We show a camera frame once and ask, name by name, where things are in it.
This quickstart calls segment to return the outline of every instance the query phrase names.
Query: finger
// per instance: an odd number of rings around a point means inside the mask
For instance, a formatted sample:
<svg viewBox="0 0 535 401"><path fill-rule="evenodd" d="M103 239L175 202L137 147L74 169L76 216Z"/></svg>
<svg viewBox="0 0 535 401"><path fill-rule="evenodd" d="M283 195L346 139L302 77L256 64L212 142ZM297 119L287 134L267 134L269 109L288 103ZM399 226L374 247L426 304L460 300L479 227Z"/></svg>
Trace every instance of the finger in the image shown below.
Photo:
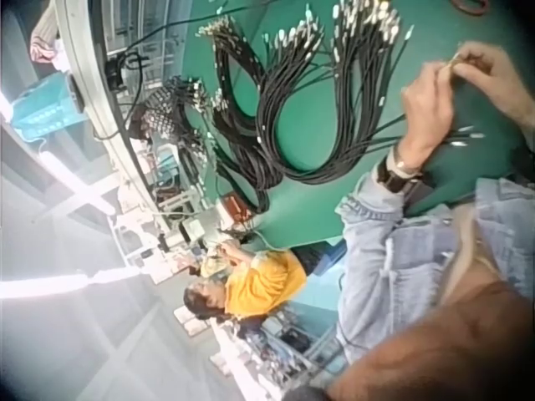
<svg viewBox="0 0 535 401"><path fill-rule="evenodd" d="M451 89L451 69L447 66L440 69L436 76L436 91L439 110L450 110L453 90Z"/></svg>
<svg viewBox="0 0 535 401"><path fill-rule="evenodd" d="M436 75L440 69L444 68L445 66L446 63L440 61L424 63L420 71L420 76L415 81L415 85L420 86L421 89L434 88Z"/></svg>
<svg viewBox="0 0 535 401"><path fill-rule="evenodd" d="M456 53L456 58L479 58L484 63L493 65L503 55L503 50L497 46L481 42L464 42Z"/></svg>
<svg viewBox="0 0 535 401"><path fill-rule="evenodd" d="M488 92L492 88L492 77L483 73L473 65L459 63L453 66L453 73L464 78L472 85L478 87L483 92Z"/></svg>

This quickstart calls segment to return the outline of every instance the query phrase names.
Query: yellow shirt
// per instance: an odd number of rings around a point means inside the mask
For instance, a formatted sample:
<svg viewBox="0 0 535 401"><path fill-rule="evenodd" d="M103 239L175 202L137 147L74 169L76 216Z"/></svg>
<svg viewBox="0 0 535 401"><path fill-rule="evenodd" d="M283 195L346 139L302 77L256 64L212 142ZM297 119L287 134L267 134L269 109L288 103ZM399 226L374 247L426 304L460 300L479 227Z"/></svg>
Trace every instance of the yellow shirt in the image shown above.
<svg viewBox="0 0 535 401"><path fill-rule="evenodd" d="M228 277L225 312L238 317L263 315L290 299L306 281L292 252L259 252L249 268L238 267Z"/></svg>

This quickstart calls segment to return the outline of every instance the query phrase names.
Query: bracelet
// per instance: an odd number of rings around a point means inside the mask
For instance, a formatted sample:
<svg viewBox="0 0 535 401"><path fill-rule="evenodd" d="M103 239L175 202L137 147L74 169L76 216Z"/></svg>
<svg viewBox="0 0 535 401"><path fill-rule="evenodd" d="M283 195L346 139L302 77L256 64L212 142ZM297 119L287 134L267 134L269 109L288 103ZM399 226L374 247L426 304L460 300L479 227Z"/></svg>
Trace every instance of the bracelet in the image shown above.
<svg viewBox="0 0 535 401"><path fill-rule="evenodd" d="M398 145L393 146L390 149L388 156L386 156L386 167L389 171L392 171L399 177L405 179L413 178L420 172L419 168L411 169L407 167L405 162L400 157Z"/></svg>

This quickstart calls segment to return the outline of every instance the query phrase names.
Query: jacket sleeve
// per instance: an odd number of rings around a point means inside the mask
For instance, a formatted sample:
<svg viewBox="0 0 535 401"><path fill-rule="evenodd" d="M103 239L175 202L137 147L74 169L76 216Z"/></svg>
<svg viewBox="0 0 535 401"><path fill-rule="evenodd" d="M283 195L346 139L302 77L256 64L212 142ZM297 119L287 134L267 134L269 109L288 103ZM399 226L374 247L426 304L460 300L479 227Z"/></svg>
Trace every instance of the jacket sleeve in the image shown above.
<svg viewBox="0 0 535 401"><path fill-rule="evenodd" d="M376 168L364 175L336 209L344 223L347 244L339 300L339 340L350 362L376 345L377 338L391 332L390 297L385 297L394 274L390 271L389 236L403 218L404 197L389 192L376 176Z"/></svg>

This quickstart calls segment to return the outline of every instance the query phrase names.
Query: cable bundle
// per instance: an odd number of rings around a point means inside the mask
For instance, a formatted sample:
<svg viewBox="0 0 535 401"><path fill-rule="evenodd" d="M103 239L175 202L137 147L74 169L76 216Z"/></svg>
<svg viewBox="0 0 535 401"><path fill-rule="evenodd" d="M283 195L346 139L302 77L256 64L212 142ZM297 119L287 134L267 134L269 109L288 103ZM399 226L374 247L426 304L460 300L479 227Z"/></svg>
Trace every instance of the cable bundle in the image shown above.
<svg viewBox="0 0 535 401"><path fill-rule="evenodd" d="M306 21L301 21L288 35L281 29L278 36L269 43L265 36L268 52L268 68L260 85L260 101L257 110L257 132L262 148L270 161L286 176L306 182L315 171L296 169L287 162L277 142L276 125L284 104L298 90L304 77L314 72L314 55L324 37L318 21L313 20L310 10Z"/></svg>
<svg viewBox="0 0 535 401"><path fill-rule="evenodd" d="M264 67L260 60L233 18L221 18L206 27L200 28L199 35L209 36L213 40L217 79L228 103L230 114L239 128L255 131L255 117L247 115L240 108L234 97L229 58L233 58L245 70L256 86L260 85L264 75Z"/></svg>
<svg viewBox="0 0 535 401"><path fill-rule="evenodd" d="M264 68L232 19L218 20L201 28L199 34L212 37L214 42L217 78L221 88L212 100L212 123L229 142L235 160L221 146L216 145L217 173L229 181L249 209L262 214L269 209L267 190L280 184L283 174L269 163L257 142L255 117L245 114L237 104L229 61L233 58L256 85L261 82ZM258 198L257 206L245 196L229 170L242 175L254 188Z"/></svg>
<svg viewBox="0 0 535 401"><path fill-rule="evenodd" d="M371 137L385 104L392 73L392 48L399 32L400 20L388 2L350 0L334 6L333 18L331 47L338 127L328 159L316 170L297 169L284 159L276 138L276 123L284 102L295 91L314 56L314 52L308 51L309 46L314 43L315 50L321 40L309 10L306 23L300 23L297 29L298 40L294 36L295 28L290 31L288 41L284 40L283 32L279 34L283 47L278 49L277 64L266 74L257 113L262 146L273 163L289 178L309 185L323 184L347 174L368 146L374 145ZM360 89L354 104L355 63L359 65ZM358 119L355 105L359 106Z"/></svg>

